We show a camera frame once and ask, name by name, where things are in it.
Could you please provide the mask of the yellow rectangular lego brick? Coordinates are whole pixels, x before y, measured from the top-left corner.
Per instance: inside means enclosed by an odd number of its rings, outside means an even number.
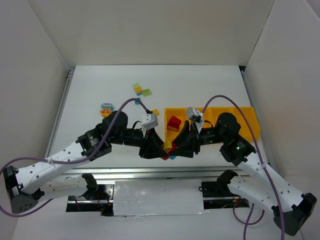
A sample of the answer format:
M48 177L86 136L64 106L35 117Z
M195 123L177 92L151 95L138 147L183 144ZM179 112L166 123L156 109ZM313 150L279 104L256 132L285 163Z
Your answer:
M158 111L157 109L153 109L152 112L153 112L154 114L156 114L157 116L160 115L160 113L159 113L159 111Z

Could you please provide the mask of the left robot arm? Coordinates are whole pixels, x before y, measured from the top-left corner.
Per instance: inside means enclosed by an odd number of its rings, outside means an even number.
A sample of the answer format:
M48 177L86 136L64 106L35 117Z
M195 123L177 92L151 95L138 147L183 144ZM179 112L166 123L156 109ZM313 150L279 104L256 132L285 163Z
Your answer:
M157 115L148 111L140 124L140 128L128 128L127 114L115 111L44 161L22 168L5 167L3 177L12 214L24 215L39 202L64 196L86 200L98 197L100 189L92 174L82 173L75 177L63 174L111 153L112 144L137 147L139 156L144 159L166 157L164 142L155 131Z

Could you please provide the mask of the red flower lego piece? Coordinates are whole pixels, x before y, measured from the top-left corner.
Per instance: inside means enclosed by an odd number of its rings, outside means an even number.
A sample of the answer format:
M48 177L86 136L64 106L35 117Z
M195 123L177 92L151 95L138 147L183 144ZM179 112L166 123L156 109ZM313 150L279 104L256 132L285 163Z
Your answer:
M178 131L180 128L182 121L176 117L176 116L172 116L167 123L167 129L171 130L171 131Z

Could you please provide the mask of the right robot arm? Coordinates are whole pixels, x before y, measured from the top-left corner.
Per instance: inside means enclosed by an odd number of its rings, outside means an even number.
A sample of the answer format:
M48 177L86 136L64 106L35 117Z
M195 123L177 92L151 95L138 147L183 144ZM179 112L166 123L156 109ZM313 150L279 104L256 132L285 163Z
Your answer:
M224 171L217 179L226 192L243 197L273 215L273 221L285 234L295 236L311 216L317 198L303 193L282 178L267 162L259 158L258 151L240 134L240 124L232 113L221 113L214 127L198 127L203 123L200 115L186 121L173 140L172 155L193 158L203 145L222 143L220 153L228 162L257 181L256 186L232 170Z

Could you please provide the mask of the orange flower lego piece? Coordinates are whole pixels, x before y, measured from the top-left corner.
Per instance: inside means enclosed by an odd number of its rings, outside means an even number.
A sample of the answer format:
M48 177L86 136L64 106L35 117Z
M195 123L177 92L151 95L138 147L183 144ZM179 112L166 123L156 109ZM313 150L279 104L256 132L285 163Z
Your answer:
M101 115L103 118L108 117L111 113L112 113L112 110L109 109L109 108L104 108L104 109L101 109L101 110L100 110L100 115Z

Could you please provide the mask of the yellow red blue lego stack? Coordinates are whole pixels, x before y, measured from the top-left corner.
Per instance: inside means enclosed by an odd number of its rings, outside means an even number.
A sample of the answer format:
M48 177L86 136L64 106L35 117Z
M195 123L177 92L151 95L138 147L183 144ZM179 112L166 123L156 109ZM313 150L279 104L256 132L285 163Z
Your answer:
M171 141L166 141L163 145L163 150L166 153L165 157L162 157L162 160L174 160L176 158L176 156L172 155L172 152L176 149L176 144L174 142Z

